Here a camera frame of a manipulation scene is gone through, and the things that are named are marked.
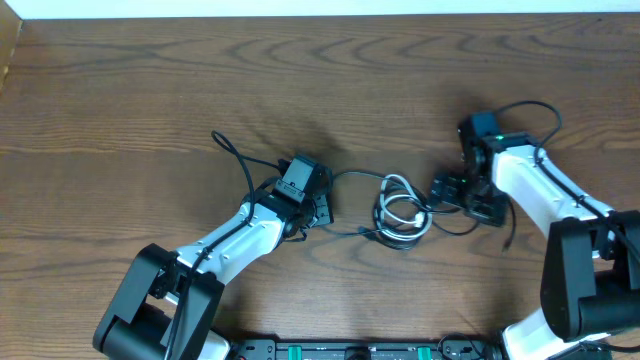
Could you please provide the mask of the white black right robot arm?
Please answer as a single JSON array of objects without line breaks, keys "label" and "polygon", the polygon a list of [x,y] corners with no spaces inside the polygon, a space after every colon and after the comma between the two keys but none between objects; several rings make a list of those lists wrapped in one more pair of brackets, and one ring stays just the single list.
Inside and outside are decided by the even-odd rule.
[{"label": "white black right robot arm", "polygon": [[506,359],[609,354],[606,338],[639,326],[639,213],[586,194],[526,133],[460,130],[461,175],[435,180],[437,201],[500,227],[516,202],[546,238],[540,307],[501,332]]}]

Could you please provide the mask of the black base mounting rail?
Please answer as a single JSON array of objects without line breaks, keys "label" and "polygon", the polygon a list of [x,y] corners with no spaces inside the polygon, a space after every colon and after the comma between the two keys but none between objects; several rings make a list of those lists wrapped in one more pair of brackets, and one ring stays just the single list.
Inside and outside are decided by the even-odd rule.
[{"label": "black base mounting rail", "polygon": [[225,360],[506,360],[496,343],[447,337],[426,342],[340,342],[246,339]]}]

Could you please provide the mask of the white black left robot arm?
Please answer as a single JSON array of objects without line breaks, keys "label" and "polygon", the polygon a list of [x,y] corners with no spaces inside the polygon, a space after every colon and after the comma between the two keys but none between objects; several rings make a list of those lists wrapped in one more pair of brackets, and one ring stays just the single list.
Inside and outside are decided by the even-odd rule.
[{"label": "white black left robot arm", "polygon": [[261,192],[200,240],[134,258],[93,335],[110,359],[225,359],[231,344],[211,328],[225,286],[295,231],[332,223],[325,195],[294,205]]}]

